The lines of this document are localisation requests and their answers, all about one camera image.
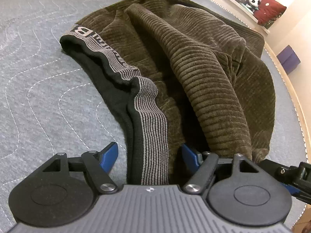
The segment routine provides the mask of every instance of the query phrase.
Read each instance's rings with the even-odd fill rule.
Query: red fabric
[[[264,25],[280,13],[284,13],[285,10],[286,7],[276,0],[260,0],[260,5],[258,10],[254,12],[254,17],[258,19],[259,25]]]

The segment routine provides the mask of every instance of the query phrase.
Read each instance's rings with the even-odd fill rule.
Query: white stitching
[[[71,88],[71,89],[68,89],[67,91],[65,91],[65,92],[62,94],[62,96],[59,98],[59,101],[58,101],[59,111],[60,111],[60,113],[62,114],[63,118],[65,119],[66,123],[70,126],[70,128],[71,128],[71,129],[73,130],[73,132],[77,135],[77,137],[80,139],[80,141],[81,141],[88,149],[90,149],[90,148],[83,142],[83,140],[81,139],[81,137],[77,134],[77,132],[73,129],[73,127],[70,125],[70,123],[67,121],[67,119],[66,119],[65,116],[63,115],[63,112],[62,112],[62,110],[60,109],[59,102],[60,102],[60,100],[63,98],[63,96],[64,96],[67,92],[69,92],[70,90],[76,89],[76,88],[78,88],[78,87],[83,87],[83,86],[86,86],[86,85],[90,85],[90,84],[91,84],[91,83],[87,83],[87,84],[83,84],[83,85],[76,86],[76,87],[73,87],[73,88]]]
[[[85,3],[85,2],[88,2],[88,1],[103,1],[103,0],[85,0],[85,1],[83,1],[82,4],[83,4],[84,6],[86,6],[87,8],[89,8],[89,6],[87,6],[87,5],[84,4],[84,3]]]
[[[35,34],[35,36],[36,36],[36,38],[37,38],[37,40],[39,41],[39,39],[38,39],[38,37],[37,37],[37,34],[35,33],[35,30],[32,28],[32,31],[34,32],[34,34]],[[11,66],[11,65],[13,65],[13,64],[16,64],[16,63],[18,63],[18,62],[21,62],[21,61],[24,61],[24,60],[27,60],[27,59],[29,59],[29,58],[32,58],[32,57],[34,57],[34,56],[36,56],[36,55],[38,55],[38,53],[40,52],[40,50],[41,50],[41,42],[39,41],[39,44],[40,44],[40,46],[39,46],[39,49],[38,49],[38,51],[35,53],[35,54],[33,54],[33,55],[31,55],[31,56],[29,56],[29,57],[27,57],[27,58],[24,58],[24,59],[21,59],[21,60],[18,60],[18,61],[15,61],[15,62],[13,62],[13,63],[10,63],[9,64],[9,66]]]
[[[55,26],[57,26],[57,25],[60,25],[60,24],[63,24],[63,23],[69,23],[69,22],[75,22],[76,20],[71,20],[71,21],[67,21],[67,22],[60,22],[60,23],[58,23],[58,24],[56,24],[56,25],[53,25],[52,27],[51,27],[51,33],[52,33],[52,35],[53,35],[53,37],[55,38],[55,40],[57,41],[57,43],[60,45],[60,42],[57,40],[57,38],[54,36],[54,34],[53,34],[53,31],[52,31],[52,29],[55,27]]]
[[[49,14],[44,14],[44,15],[41,15],[41,16],[37,16],[37,17],[34,17],[34,18],[29,18],[29,19],[27,19],[27,20],[25,20],[25,21],[23,21],[23,22],[21,22],[21,23],[19,23],[19,26],[18,27],[20,27],[22,24],[24,24],[25,22],[27,22],[27,21],[30,21],[30,20],[33,20],[33,19],[36,19],[36,18],[40,18],[40,17],[44,17],[44,16],[48,16],[48,15],[52,15],[52,14],[55,14],[55,13],[57,13],[57,12],[59,12],[61,9],[60,9],[60,7],[56,4],[56,3],[54,3],[58,8],[59,8],[59,10],[58,11],[54,11],[54,12],[52,12],[52,13],[49,13]],[[25,17],[28,17],[28,16],[30,16],[30,15],[32,15],[32,14],[38,14],[38,13],[40,13],[40,12],[42,12],[42,11],[44,11],[44,9],[43,10],[40,10],[40,11],[38,11],[38,12],[34,12],[34,13],[31,13],[31,14],[29,14],[29,15],[27,15],[27,16],[24,16],[23,18],[25,18]]]
[[[22,72],[20,72],[20,73],[18,73],[18,74],[15,74],[15,75],[7,82],[7,85],[6,85],[6,87],[5,87],[5,96],[6,96],[6,99],[7,99],[7,86],[8,86],[8,84],[12,81],[13,78],[15,78],[16,76],[18,76],[18,75],[20,75],[20,74],[23,74],[24,72],[28,72],[28,71],[30,71],[30,70],[33,70],[33,69],[36,69],[36,68],[39,68],[39,67],[42,67],[42,66],[45,66],[45,65],[52,64],[52,63],[54,63],[54,62],[56,62],[56,61],[58,61],[58,60],[60,60],[60,58],[58,58],[58,59],[56,59],[56,60],[54,60],[54,61],[51,61],[51,62],[49,62],[49,63],[45,63],[45,64],[43,64],[43,65],[39,65],[39,66],[30,68],[30,69],[24,70],[24,71],[22,71]],[[12,118],[13,118],[13,120],[14,120],[16,129],[17,129],[18,141],[17,141],[16,149],[15,149],[12,153],[10,153],[10,154],[8,154],[8,155],[6,155],[6,156],[0,158],[0,160],[2,160],[2,159],[4,159],[4,158],[6,158],[6,157],[12,155],[12,154],[18,149],[18,144],[19,144],[19,136],[20,136],[20,133],[19,133],[19,131],[18,131],[18,127],[17,127],[17,125],[16,125],[15,118],[13,117],[13,113],[12,113],[12,111],[11,111],[11,108],[10,108],[10,105],[9,105],[8,100],[7,100],[7,105],[8,105],[8,107],[9,107],[9,110],[10,110],[10,112],[11,112],[11,116],[12,116]]]
[[[38,37],[37,37],[37,35],[36,35],[34,29],[33,29],[33,32],[34,32],[34,34],[35,34],[37,40],[38,40],[39,43],[40,43],[40,40],[38,39]],[[2,160],[2,159],[4,159],[4,158],[6,158],[6,157],[12,155],[12,154],[18,149],[20,133],[19,133],[19,130],[18,130],[18,127],[17,127],[16,121],[15,121],[15,118],[14,118],[14,116],[13,116],[13,113],[12,113],[12,110],[11,110],[11,107],[10,107],[10,104],[9,104],[9,101],[8,101],[8,99],[7,99],[7,87],[8,87],[8,85],[9,85],[9,83],[12,81],[13,78],[15,78],[17,75],[22,74],[22,73],[23,73],[23,72],[14,75],[14,76],[7,82],[7,84],[6,84],[6,86],[5,86],[4,92],[5,92],[5,98],[6,98],[6,100],[7,100],[7,106],[9,107],[11,116],[12,116],[12,118],[13,118],[14,124],[15,124],[15,126],[16,126],[16,130],[17,130],[17,145],[16,145],[16,148],[15,148],[15,150],[14,150],[13,152],[11,152],[10,154],[8,154],[8,155],[6,155],[6,156],[0,158],[0,160]]]
[[[8,38],[7,38],[7,28],[5,28],[5,37],[6,37],[6,42],[3,46],[0,46],[0,50],[4,49],[4,47],[7,47],[8,46]]]
[[[29,14],[29,15],[27,15],[27,16],[24,16],[24,18],[25,18],[25,17],[28,17],[28,16],[30,16],[30,15],[32,15],[32,14],[38,14],[38,13],[41,12],[41,11],[38,11],[38,12],[35,12],[35,13],[31,13],[31,14]],[[30,21],[30,20],[32,20],[32,19],[36,19],[36,18],[40,18],[40,17],[52,15],[52,14],[55,14],[55,13],[56,13],[56,12],[49,13],[49,14],[42,15],[42,16],[38,16],[38,17],[35,17],[35,18],[29,18],[29,19],[25,20],[25,21],[22,22],[22,23],[25,23],[25,22]],[[7,44],[4,45],[4,46],[2,46],[1,50],[4,49],[4,48],[8,45],[8,43],[12,43],[12,41],[9,42],[8,39],[7,39]],[[18,63],[18,62],[27,60],[28,58],[31,58],[31,57],[37,55],[37,54],[40,52],[40,50],[41,50],[41,43],[40,43],[40,41],[39,41],[39,44],[40,44],[40,47],[39,47],[39,50],[37,51],[36,54],[33,54],[33,55],[31,55],[30,57],[27,57],[27,58],[24,58],[24,59],[15,61],[15,62],[13,62],[13,63],[11,63],[11,64],[9,64],[9,65],[16,64],[16,63]],[[54,60],[54,61],[52,61],[52,62],[49,62],[49,63],[43,64],[43,65],[40,65],[40,66],[36,66],[36,67],[30,68],[30,69],[24,70],[24,71],[22,71],[22,72],[16,74],[15,76],[13,76],[13,77],[8,81],[8,83],[7,83],[7,85],[6,85],[6,89],[7,89],[8,84],[11,83],[11,82],[12,82],[12,79],[15,78],[16,76],[18,76],[18,75],[20,75],[20,74],[23,74],[24,72],[27,72],[27,71],[30,71],[30,70],[33,70],[33,69],[36,69],[36,68],[39,68],[39,67],[42,67],[42,66],[45,66],[45,65],[54,63],[54,62],[56,62],[56,61],[59,60],[59,59],[60,59],[60,58],[58,58],[58,59],[56,59],[56,60]],[[16,181],[16,180],[8,181],[8,182],[6,182],[6,183],[3,183],[2,185],[7,184],[7,183],[10,183],[10,182],[13,182],[13,181]],[[5,217],[8,219],[10,225],[12,225],[12,222],[10,221],[10,219],[8,218],[8,216],[5,214],[4,209],[2,208],[1,205],[0,205],[0,208],[1,208],[1,210],[3,211]]]
[[[39,3],[43,6],[43,9],[42,9],[42,10],[37,11],[37,12],[34,12],[34,13],[30,13],[29,15],[23,16],[23,18],[28,17],[28,16],[30,16],[30,15],[32,15],[32,14],[38,14],[38,13],[44,11],[45,6],[41,3],[40,0],[39,0]],[[26,21],[20,23],[19,26],[21,26],[23,23],[25,23],[25,22],[27,22],[27,21],[29,21],[29,20],[32,20],[32,19],[35,19],[35,18],[28,19],[28,20],[26,20]]]
[[[69,0],[66,0],[66,2],[67,2],[70,6],[72,6],[74,9],[76,9],[76,12],[75,12],[74,14],[64,15],[64,16],[56,17],[56,18],[50,18],[50,19],[48,19],[48,20],[43,20],[43,21],[40,21],[40,22],[38,22],[38,23],[46,22],[46,21],[53,20],[53,19],[63,18],[63,17],[66,17],[66,16],[77,15],[77,14],[78,14],[77,8],[74,7],[72,4],[70,4],[68,1],[69,1]],[[24,24],[24,23],[27,22],[27,21],[30,21],[30,20],[33,20],[33,19],[37,19],[37,18],[41,18],[41,17],[48,16],[48,15],[52,15],[52,14],[55,14],[55,13],[61,11],[61,10],[64,10],[64,9],[60,9],[60,7],[59,7],[53,0],[52,0],[52,2],[59,8],[58,11],[54,11],[54,12],[52,12],[52,13],[44,14],[44,15],[37,16],[37,17],[34,17],[34,18],[29,18],[29,19],[27,19],[27,20],[21,22],[21,23],[19,24],[19,26],[21,26],[22,24]],[[39,13],[39,12],[41,12],[41,11],[44,11],[44,9],[43,9],[43,10],[40,10],[40,11],[38,11],[38,12],[31,13],[31,14],[29,14],[29,15],[27,15],[27,16],[24,16],[23,18],[28,17],[28,16],[30,16],[30,15],[32,15],[32,14],[37,14],[37,13]]]
[[[33,85],[30,87],[30,89],[28,90],[28,93],[27,93],[27,101],[28,101],[29,107],[30,107],[30,109],[31,109],[31,111],[32,111],[32,113],[33,113],[33,115],[35,116],[35,119],[36,119],[37,122],[39,123],[41,129],[43,130],[45,136],[46,136],[47,139],[49,140],[49,142],[50,142],[50,144],[51,144],[51,146],[52,146],[53,155],[54,155],[54,147],[53,147],[53,144],[52,144],[50,138],[49,138],[48,135],[46,134],[44,128],[42,127],[41,123],[39,122],[38,118],[36,117],[36,115],[35,115],[35,113],[34,113],[34,111],[33,111],[33,109],[32,109],[32,106],[31,106],[31,104],[30,104],[30,102],[29,102],[29,93],[30,93],[30,90],[33,89],[33,87],[34,87],[35,85],[39,84],[39,83],[42,82],[42,81],[45,81],[45,80],[48,80],[48,79],[51,79],[51,78],[55,78],[55,77],[60,76],[60,75],[64,75],[64,74],[76,72],[76,71],[79,71],[79,70],[81,70],[81,68],[80,68],[80,69],[76,69],[76,70],[72,70],[72,71],[69,71],[69,72],[64,72],[64,73],[61,73],[61,74],[56,74],[56,75],[47,77],[47,78],[45,78],[45,79],[42,79],[42,80],[40,80],[40,81],[37,81],[35,84],[33,84]]]
[[[95,115],[96,115],[96,118],[97,118],[98,122],[101,124],[101,126],[104,128],[104,130],[107,131],[107,133],[110,135],[110,137],[112,137],[112,139],[113,139],[124,151],[126,151],[126,150],[122,147],[122,145],[120,145],[120,144],[115,140],[114,136],[113,136],[108,130],[106,130],[106,128],[105,128],[105,127],[103,126],[103,124],[101,123],[101,121],[99,121],[98,116],[97,116],[97,109],[98,109],[98,107],[99,107],[99,105],[100,105],[101,103],[102,103],[102,102],[100,102],[100,103],[97,105],[96,110],[95,110]]]
[[[19,28],[19,26],[17,27],[17,32],[18,32],[18,35],[19,35],[19,37],[20,37],[20,39],[21,39],[21,35],[20,35],[20,33],[19,33],[18,28]],[[23,40],[21,39],[21,44],[20,44],[20,46],[19,46],[14,52],[11,52],[10,54],[8,54],[8,55],[6,55],[6,56],[0,58],[0,60],[3,60],[4,58],[6,58],[6,57],[8,57],[8,56],[10,56],[10,55],[12,55],[12,54],[14,54],[14,53],[16,53],[16,52],[21,48],[22,44],[23,44]]]
[[[16,180],[22,180],[22,179],[24,179],[24,178],[26,178],[26,176],[25,176],[25,177],[21,177],[21,178],[16,179]],[[14,181],[16,181],[16,180],[10,180],[10,181],[8,181],[8,182],[2,183],[1,186],[4,186],[5,184],[14,182]],[[0,204],[0,208],[1,208],[1,210],[2,210],[2,212],[3,212],[3,214],[4,214],[4,216],[7,218],[7,220],[8,220],[9,223],[11,224],[11,226],[13,226],[13,224],[12,224],[12,222],[10,221],[9,217],[8,217],[7,214],[4,212],[4,209],[3,209],[3,207],[2,207],[1,204]]]

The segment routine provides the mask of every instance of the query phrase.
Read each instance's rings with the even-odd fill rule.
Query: metal screw
[[[196,184],[188,184],[187,186],[185,186],[185,189],[188,192],[196,193],[196,192],[200,191],[201,187],[199,185],[196,185]]]
[[[100,186],[100,188],[103,191],[111,192],[111,191],[115,190],[117,187],[114,184],[112,184],[112,183],[105,183],[105,184],[102,184]]]

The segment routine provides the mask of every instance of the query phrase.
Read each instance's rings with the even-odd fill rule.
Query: gray table surface
[[[15,224],[10,190],[56,152],[78,156],[119,144],[111,172],[125,182],[123,132],[81,67],[63,54],[59,39],[72,24],[120,0],[1,0],[0,4],[0,232]],[[210,0],[193,0],[242,24]],[[298,118],[287,88],[267,52],[276,90],[276,121],[269,159],[285,165],[306,161]],[[286,225],[304,208],[293,199]]]

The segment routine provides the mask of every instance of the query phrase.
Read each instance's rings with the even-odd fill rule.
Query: panda plush toy
[[[260,5],[260,1],[259,0],[246,0],[244,4],[252,12],[255,12],[255,10],[258,10],[258,6]]]

